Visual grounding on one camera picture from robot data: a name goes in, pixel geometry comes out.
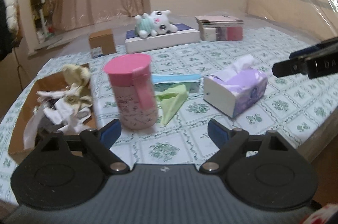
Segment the plush toy head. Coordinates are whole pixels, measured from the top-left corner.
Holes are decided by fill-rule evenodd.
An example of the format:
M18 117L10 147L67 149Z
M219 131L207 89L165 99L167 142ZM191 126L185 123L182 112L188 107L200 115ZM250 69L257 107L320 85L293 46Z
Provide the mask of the plush toy head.
M171 13L170 10L160 11L156 10L150 14L151 19L154 21L154 30L158 34L165 34L168 31L176 32L177 28L170 23L168 15Z

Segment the pink lid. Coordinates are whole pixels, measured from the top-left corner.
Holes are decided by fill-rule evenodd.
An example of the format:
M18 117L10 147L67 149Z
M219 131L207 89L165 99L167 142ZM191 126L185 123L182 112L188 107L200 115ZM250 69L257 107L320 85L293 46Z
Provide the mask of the pink lid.
M150 77L151 57L148 54L135 53L116 57L104 66L110 83L117 87L134 85L136 77Z

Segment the gray ridged panel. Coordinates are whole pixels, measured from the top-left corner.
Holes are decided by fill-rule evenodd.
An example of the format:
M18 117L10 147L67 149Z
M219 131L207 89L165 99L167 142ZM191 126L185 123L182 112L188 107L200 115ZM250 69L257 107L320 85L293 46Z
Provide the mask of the gray ridged panel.
M74 208L37 211L20 206L6 224L298 224L312 213L265 212L234 198L217 176L194 165L136 165L111 176L103 190Z

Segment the open cardboard box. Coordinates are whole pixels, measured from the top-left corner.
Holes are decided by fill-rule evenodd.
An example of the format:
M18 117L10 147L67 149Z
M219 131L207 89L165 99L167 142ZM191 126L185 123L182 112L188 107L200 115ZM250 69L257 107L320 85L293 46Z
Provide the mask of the open cardboard box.
M62 72L44 77L34 83L19 113L18 119L13 129L10 145L8 147L8 154L11 158L13 158L16 163L20 164L32 150L24 149L23 132L26 128L27 122L33 116L34 107L39 105L39 103L37 102L37 91L57 91L66 87L67 83L65 82ZM91 128L96 128L96 119L93 111L92 116L88 118L84 124Z

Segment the black circular cover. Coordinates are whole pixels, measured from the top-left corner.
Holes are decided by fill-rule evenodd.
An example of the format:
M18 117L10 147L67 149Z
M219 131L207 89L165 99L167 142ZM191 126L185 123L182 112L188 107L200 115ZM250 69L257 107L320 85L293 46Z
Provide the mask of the black circular cover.
M46 151L29 156L18 166L11 187L19 204L62 209L93 197L103 179L99 166L87 158Z
M293 154L274 151L232 164L226 183L237 198L265 210L291 210L310 202L317 178L310 164Z

